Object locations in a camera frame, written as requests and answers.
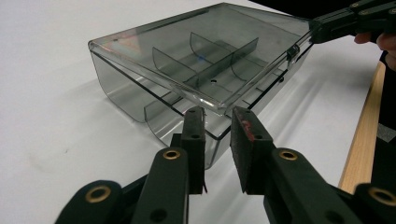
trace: white table surface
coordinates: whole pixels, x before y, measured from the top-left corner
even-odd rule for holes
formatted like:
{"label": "white table surface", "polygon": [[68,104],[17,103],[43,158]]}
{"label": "white table surface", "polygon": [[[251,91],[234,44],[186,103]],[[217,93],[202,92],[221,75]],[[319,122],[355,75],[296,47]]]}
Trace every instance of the white table surface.
{"label": "white table surface", "polygon": [[[0,223],[53,223],[84,185],[125,186],[164,147],[102,91],[87,43],[220,1],[0,3]],[[272,10],[243,0],[229,3]],[[302,152],[338,185],[381,50],[352,36],[315,45],[258,115],[278,147]],[[268,223],[243,194],[230,150],[190,196],[189,223]]]}

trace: human hand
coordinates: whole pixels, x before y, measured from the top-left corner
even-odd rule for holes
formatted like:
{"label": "human hand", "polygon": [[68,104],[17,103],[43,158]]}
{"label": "human hand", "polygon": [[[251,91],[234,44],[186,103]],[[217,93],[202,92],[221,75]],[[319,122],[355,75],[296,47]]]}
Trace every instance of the human hand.
{"label": "human hand", "polygon": [[[357,34],[355,36],[355,43],[367,43],[370,41],[371,35],[371,33]],[[376,39],[376,44],[380,49],[388,52],[385,56],[385,62],[391,70],[396,71],[396,34],[383,33]]]}

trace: plastic compartment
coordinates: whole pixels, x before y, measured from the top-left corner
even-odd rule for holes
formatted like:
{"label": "plastic compartment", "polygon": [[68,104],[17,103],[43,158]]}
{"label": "plastic compartment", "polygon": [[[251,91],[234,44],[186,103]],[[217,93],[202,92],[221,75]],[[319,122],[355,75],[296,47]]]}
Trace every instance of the plastic compartment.
{"label": "plastic compartment", "polygon": [[102,89],[167,146],[186,110],[205,109],[208,169],[230,145],[234,106],[259,113],[312,46],[309,21],[217,4],[94,39]]}

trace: transparent plastic box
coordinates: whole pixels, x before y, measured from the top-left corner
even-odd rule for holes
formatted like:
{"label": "transparent plastic box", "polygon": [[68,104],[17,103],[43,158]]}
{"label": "transparent plastic box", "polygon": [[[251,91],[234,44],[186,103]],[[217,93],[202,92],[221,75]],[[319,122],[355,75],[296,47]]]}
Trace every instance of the transparent plastic box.
{"label": "transparent plastic box", "polygon": [[205,168],[230,146],[234,106],[260,113],[300,67],[309,21],[221,3],[89,42],[103,91],[169,146],[205,109]]}

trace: wooden stick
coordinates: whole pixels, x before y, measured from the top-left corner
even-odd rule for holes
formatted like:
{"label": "wooden stick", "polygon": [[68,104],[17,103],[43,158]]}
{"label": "wooden stick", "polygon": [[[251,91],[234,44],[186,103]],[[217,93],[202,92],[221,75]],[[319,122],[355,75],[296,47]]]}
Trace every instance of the wooden stick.
{"label": "wooden stick", "polygon": [[351,194],[360,183],[371,182],[385,69],[386,66],[378,62],[338,185]]}

